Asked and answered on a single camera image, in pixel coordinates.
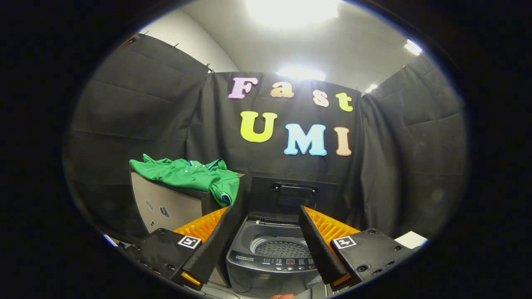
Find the washing machine lid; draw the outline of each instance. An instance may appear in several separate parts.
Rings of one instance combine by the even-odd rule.
[[[254,176],[248,200],[251,216],[298,222],[301,205],[332,216],[339,197],[333,183]]]

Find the green shirt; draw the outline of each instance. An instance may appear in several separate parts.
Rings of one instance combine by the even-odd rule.
[[[208,191],[221,207],[234,204],[240,179],[236,172],[227,169],[223,159],[203,165],[184,159],[156,161],[146,154],[143,157],[144,162],[129,160],[129,164],[146,179],[175,187]]]

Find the black curtain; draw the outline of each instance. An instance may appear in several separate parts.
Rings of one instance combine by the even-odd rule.
[[[257,78],[258,84],[243,99],[228,98],[236,77]],[[280,81],[292,84],[292,98],[270,95],[272,85]],[[327,94],[328,107],[314,103],[314,90]],[[340,93],[346,93],[352,99],[352,111],[340,108],[335,97]],[[264,130],[264,112],[277,114],[271,138],[261,143],[245,140],[240,134],[242,111],[259,114],[254,125],[257,133]],[[325,125],[327,154],[284,154],[288,143],[285,125],[289,123],[298,123],[305,133],[313,124]],[[336,154],[338,137],[335,127],[350,130],[351,155]],[[251,176],[337,183],[341,202],[330,203],[335,206],[335,218],[359,229],[377,227],[388,235],[395,234],[400,216],[397,149],[374,100],[361,98],[357,90],[267,73],[210,74],[190,123],[185,152],[189,160],[224,158],[230,169]]]
[[[397,231],[430,238],[457,208],[465,187],[464,101],[424,54],[362,98],[382,111],[401,157]]]
[[[146,234],[129,164],[184,156],[187,126],[207,68],[156,38],[118,48],[88,82],[75,110],[64,164],[79,206],[121,240]]]

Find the washing machine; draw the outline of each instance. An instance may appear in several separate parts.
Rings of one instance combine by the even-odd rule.
[[[331,214],[336,184],[253,177],[248,215],[226,256],[233,290],[269,298],[321,282],[298,225],[301,205]]]

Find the letter m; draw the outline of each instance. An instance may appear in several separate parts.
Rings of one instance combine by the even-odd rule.
[[[309,154],[313,156],[325,156],[327,154],[323,146],[324,125],[313,124],[308,134],[303,132],[298,123],[289,123],[285,128],[288,130],[288,146],[285,149],[285,154],[297,155],[296,143],[302,154],[305,154],[311,145]]]

